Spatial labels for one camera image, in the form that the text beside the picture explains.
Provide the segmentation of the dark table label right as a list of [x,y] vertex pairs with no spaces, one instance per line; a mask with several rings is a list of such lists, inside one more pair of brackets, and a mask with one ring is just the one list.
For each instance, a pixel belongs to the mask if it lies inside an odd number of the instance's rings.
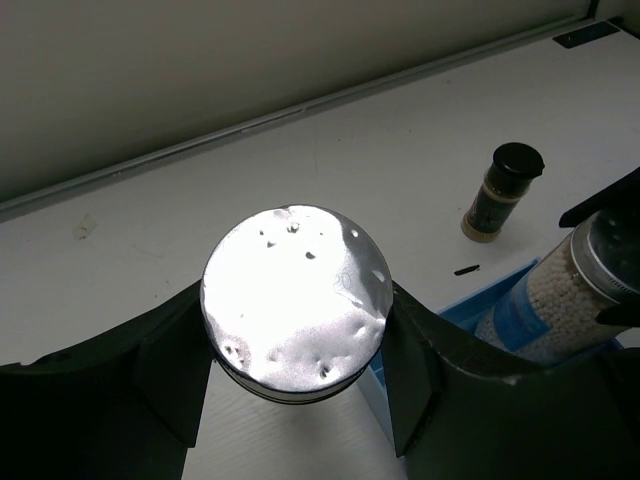
[[565,49],[573,49],[617,32],[619,32],[619,29],[613,24],[609,22],[597,22],[557,35],[553,37],[552,40]]

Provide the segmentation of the small black-cap spice bottle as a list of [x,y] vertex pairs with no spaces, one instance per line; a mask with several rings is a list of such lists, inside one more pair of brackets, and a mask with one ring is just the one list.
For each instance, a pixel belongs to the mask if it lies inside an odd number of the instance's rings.
[[483,183],[461,221],[464,235],[478,243],[492,242],[545,164],[533,147],[509,142],[492,155]]

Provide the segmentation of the light blue tray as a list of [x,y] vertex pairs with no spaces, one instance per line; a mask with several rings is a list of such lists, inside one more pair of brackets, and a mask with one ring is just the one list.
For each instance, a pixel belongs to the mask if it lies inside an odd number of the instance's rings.
[[[470,334],[474,333],[478,322],[490,312],[490,307],[493,307],[536,264],[537,260],[534,260],[466,299],[450,305],[438,315],[460,329]],[[620,360],[621,358],[613,358],[620,357],[620,355],[612,353],[620,350],[624,351],[624,347],[617,340],[607,340],[570,358],[568,363],[565,362],[562,366],[572,367],[573,363],[577,365],[586,362],[587,367],[595,367],[595,361],[589,360],[591,357],[603,357],[600,360]],[[372,367],[369,367],[363,374],[364,379],[359,381],[360,388],[387,439],[394,447],[396,456],[401,457],[419,441],[421,430],[424,430],[428,423],[427,420],[431,420],[431,418],[422,421],[422,426],[416,427],[413,434],[410,435],[412,438],[402,441],[404,445],[396,446],[381,353],[374,357],[372,364]],[[569,407],[567,411],[566,409],[554,409],[553,405],[547,405],[552,407],[551,416],[543,420],[541,415],[545,413],[544,409],[538,408],[536,411],[536,408],[527,405],[525,400],[531,400],[530,398],[520,400],[514,405],[507,405],[506,401],[494,402],[496,405],[491,403],[482,409],[480,409],[480,400],[469,405],[467,402],[463,402],[464,405],[456,403],[454,406],[463,407],[460,418],[445,419],[462,420],[463,436],[459,439],[463,439],[464,445],[467,443],[470,445],[471,421],[477,420],[479,422],[478,428],[480,426],[486,427],[485,433],[481,434],[482,438],[486,437],[486,440],[491,439],[491,441],[498,441],[497,439],[502,435],[504,439],[512,438],[511,441],[524,441],[531,444],[537,441],[540,443],[542,442],[540,439],[546,433],[549,438],[554,437],[560,443],[577,440],[580,445],[583,443],[586,445],[585,442],[589,437],[595,439],[594,442],[599,442],[598,445],[620,444],[625,448],[633,449],[633,451],[639,450],[639,436],[637,435],[639,432],[635,428],[637,425],[627,421],[628,419],[623,414],[628,412],[624,412],[622,408],[616,408],[613,412],[609,412],[612,414],[609,415],[612,417],[610,419],[605,420],[603,414],[603,418],[587,420],[586,413],[580,414],[578,407]]]

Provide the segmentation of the silver-lid salt bottle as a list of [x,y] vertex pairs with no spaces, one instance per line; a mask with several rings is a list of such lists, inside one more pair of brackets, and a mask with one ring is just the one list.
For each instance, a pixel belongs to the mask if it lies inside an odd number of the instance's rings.
[[348,217],[318,206],[256,213],[216,245],[200,304],[221,368],[265,400],[304,405],[351,386],[393,305],[387,262]]
[[605,208],[579,224],[482,318],[479,339],[544,365],[627,328],[598,314],[639,299],[639,209]]

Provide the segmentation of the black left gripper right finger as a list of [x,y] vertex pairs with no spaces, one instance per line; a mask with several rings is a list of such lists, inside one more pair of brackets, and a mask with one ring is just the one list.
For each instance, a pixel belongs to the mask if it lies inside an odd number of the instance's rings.
[[382,343],[396,454],[411,479],[635,479],[639,352],[558,367],[497,349],[401,287]]

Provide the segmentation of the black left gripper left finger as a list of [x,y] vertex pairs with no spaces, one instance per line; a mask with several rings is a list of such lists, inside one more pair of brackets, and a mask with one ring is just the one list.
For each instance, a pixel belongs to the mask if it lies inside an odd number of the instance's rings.
[[30,365],[1,368],[4,479],[179,479],[213,351],[193,284]]

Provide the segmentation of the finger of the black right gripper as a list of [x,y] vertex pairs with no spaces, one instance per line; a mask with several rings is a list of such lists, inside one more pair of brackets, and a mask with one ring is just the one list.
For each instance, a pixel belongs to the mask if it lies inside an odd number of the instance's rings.
[[615,181],[564,212],[558,222],[560,228],[574,228],[603,209],[623,209],[639,206],[640,168]]
[[631,328],[638,328],[639,302],[623,302],[605,307],[597,313],[595,323],[599,335],[618,335]]

